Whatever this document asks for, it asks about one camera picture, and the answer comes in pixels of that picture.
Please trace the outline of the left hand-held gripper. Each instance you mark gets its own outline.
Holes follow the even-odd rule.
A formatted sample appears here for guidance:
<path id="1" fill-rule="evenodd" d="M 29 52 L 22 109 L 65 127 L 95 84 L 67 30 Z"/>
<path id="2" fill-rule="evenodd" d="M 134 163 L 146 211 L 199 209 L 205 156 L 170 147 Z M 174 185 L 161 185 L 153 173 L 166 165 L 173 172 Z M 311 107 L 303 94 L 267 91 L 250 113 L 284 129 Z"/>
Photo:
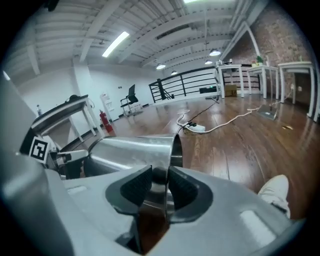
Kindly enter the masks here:
<path id="1" fill-rule="evenodd" d="M 83 159 L 89 156 L 85 149 L 60 152 L 51 139 L 37 136 L 31 128 L 23 139 L 19 153 L 33 158 L 44 168 L 57 172 L 61 179 L 79 179 Z M 61 171 L 64 163 L 67 163 L 66 174 Z"/>

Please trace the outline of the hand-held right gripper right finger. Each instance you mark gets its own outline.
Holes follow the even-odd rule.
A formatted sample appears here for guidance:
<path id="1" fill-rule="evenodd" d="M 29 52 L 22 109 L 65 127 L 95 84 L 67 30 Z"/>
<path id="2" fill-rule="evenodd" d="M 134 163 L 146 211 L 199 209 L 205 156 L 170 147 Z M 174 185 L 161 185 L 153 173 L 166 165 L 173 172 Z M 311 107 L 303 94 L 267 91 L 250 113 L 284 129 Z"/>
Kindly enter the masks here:
<path id="1" fill-rule="evenodd" d="M 274 256 L 300 231 L 246 187 L 181 167 L 168 170 L 174 213 L 151 256 Z"/>

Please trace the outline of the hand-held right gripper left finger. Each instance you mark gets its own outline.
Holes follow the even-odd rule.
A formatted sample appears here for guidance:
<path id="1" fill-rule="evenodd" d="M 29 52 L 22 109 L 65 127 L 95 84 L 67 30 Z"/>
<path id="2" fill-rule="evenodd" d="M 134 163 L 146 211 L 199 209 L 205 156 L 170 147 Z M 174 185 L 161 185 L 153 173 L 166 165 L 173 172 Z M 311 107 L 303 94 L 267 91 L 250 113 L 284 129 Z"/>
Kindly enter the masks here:
<path id="1" fill-rule="evenodd" d="M 125 256 L 143 252 L 138 223 L 151 188 L 151 166 L 70 180 L 46 169 L 45 176 L 53 217 L 51 253 Z"/>

